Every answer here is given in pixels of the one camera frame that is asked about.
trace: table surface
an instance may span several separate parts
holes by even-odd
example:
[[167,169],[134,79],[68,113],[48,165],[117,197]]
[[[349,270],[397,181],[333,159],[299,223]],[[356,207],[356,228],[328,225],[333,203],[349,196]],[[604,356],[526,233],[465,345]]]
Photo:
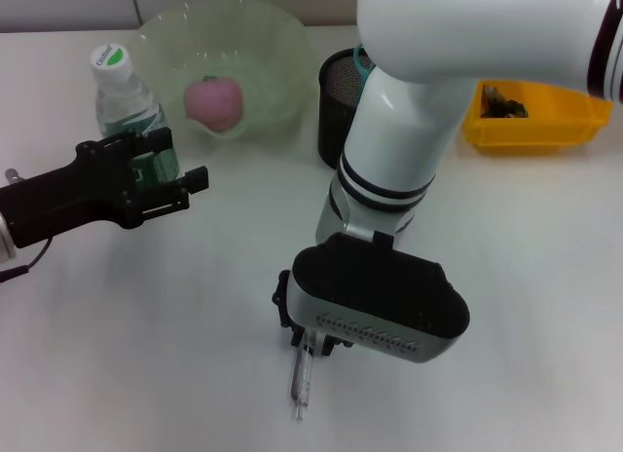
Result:
[[[308,34],[318,60],[357,41],[354,27]],[[52,170],[99,138],[88,56],[131,36],[0,35],[0,170]],[[131,232],[74,230],[2,285],[2,450],[618,450],[620,114],[556,157],[454,144],[401,247],[444,265],[470,327],[421,365],[336,349],[314,365],[303,423],[271,296],[313,245],[332,176],[315,151],[315,100],[288,138],[178,145],[183,169],[206,164],[212,178],[191,210]]]

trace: glass bowl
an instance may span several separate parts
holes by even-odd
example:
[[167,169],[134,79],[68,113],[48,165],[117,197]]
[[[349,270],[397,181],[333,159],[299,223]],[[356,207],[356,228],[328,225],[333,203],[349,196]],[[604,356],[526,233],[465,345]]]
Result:
[[[171,128],[217,138],[292,119],[310,96],[317,72],[303,25],[259,0],[186,3],[145,23],[128,49]],[[213,132],[186,118],[184,91],[206,76],[233,77],[242,89],[244,113],[229,131]]]

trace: bottle cap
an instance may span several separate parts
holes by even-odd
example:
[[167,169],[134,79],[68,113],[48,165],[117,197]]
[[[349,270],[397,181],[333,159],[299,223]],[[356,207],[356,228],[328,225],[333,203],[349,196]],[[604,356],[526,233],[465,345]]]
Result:
[[133,71],[128,50],[113,43],[92,52],[91,69],[98,85],[122,85]]

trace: water bottle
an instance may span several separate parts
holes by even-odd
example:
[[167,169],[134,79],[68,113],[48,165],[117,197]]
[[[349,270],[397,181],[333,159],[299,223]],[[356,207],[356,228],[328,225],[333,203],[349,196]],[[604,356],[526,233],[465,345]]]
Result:
[[[91,56],[93,76],[98,85],[95,110],[102,136],[133,129],[147,133],[166,127],[163,108],[132,68],[128,50],[116,44],[104,45]],[[171,148],[132,160],[139,190],[169,182],[177,177],[179,164]]]

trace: yellow bin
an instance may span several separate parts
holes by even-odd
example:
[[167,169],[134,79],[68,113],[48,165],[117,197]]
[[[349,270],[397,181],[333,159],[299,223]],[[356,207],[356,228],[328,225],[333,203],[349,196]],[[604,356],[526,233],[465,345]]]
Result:
[[[487,111],[484,86],[496,87],[506,99],[524,104],[528,118],[481,118]],[[549,85],[485,80],[463,121],[465,139],[486,152],[551,150],[591,140],[607,125],[612,103]]]

